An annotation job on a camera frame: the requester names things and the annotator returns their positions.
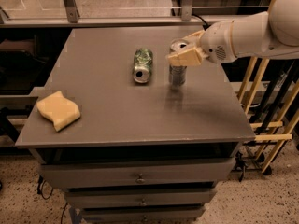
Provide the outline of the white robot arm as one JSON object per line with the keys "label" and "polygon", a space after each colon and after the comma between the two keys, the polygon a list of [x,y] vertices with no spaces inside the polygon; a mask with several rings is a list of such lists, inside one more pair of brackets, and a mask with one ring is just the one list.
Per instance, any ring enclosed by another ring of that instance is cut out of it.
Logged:
{"label": "white robot arm", "polygon": [[299,58],[299,0],[276,0],[268,11],[212,24],[185,36],[187,43],[167,56],[173,66],[196,66],[209,60],[231,63],[238,58]]}

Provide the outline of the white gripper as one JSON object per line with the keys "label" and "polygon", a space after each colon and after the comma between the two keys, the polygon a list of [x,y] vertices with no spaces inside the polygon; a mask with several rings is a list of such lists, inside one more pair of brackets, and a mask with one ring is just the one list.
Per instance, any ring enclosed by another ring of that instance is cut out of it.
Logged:
{"label": "white gripper", "polygon": [[198,66],[205,58],[213,63],[231,63],[236,60],[233,41],[233,21],[221,21],[208,29],[200,30],[184,37],[184,40],[195,44],[180,52],[172,52],[167,60],[172,66]]}

